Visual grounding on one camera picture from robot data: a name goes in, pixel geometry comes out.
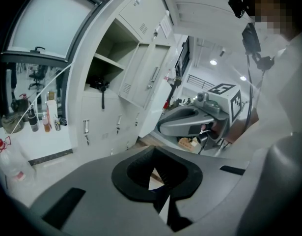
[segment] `red bottle cap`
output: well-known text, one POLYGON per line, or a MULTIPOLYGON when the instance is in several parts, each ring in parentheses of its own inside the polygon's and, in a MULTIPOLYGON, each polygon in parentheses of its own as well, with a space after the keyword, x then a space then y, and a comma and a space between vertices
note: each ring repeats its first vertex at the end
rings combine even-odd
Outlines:
POLYGON ((0 139, 0 147, 2 147, 3 146, 3 140, 2 139, 0 139))

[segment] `ceiling light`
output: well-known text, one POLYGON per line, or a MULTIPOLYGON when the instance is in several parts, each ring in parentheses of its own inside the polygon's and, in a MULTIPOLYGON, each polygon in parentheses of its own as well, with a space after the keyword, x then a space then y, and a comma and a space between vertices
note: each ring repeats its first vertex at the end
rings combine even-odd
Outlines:
POLYGON ((211 60, 210 63, 211 63, 212 65, 217 65, 217 64, 218 64, 218 63, 216 62, 216 60, 214 60, 214 59, 211 60))

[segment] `railing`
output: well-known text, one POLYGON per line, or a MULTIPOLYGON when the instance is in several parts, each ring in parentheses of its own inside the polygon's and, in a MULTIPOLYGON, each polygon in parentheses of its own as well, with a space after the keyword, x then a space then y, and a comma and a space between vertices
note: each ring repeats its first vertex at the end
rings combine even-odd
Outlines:
POLYGON ((192 84, 203 90, 209 90, 210 88, 214 87, 214 85, 212 83, 209 83, 209 82, 202 80, 198 77, 195 77, 193 75, 188 76, 187 83, 192 84))

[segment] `bottle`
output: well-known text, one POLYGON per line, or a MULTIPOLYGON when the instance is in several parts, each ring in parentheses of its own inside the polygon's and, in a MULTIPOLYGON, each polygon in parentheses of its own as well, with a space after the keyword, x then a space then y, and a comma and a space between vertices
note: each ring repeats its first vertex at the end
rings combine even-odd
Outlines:
POLYGON ((19 146, 8 136, 0 139, 0 168, 3 173, 16 182, 32 183, 35 170, 18 150, 19 146))
POLYGON ((36 132, 38 130, 38 124, 37 124, 37 118, 33 109, 33 106, 31 106, 28 110, 28 121, 31 125, 32 131, 36 132))
POLYGON ((49 132, 51 130, 51 128, 49 127, 49 123, 48 123, 46 112, 43 112, 42 121, 43 121, 43 124, 44 124, 45 132, 49 132))

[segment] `person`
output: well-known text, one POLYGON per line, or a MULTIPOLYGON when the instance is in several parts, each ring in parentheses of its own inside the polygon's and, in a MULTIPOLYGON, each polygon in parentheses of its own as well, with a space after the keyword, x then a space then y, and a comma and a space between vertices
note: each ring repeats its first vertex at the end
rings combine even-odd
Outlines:
MULTIPOLYGON (((256 150, 302 132, 302 0, 296 1, 243 0, 246 13, 255 22, 267 22, 268 28, 289 45, 275 56, 274 66, 264 74, 248 129, 243 133, 246 120, 234 122, 225 138, 233 145, 220 157, 251 160, 256 150)), ((219 132, 219 123, 214 123, 212 130, 219 132)))

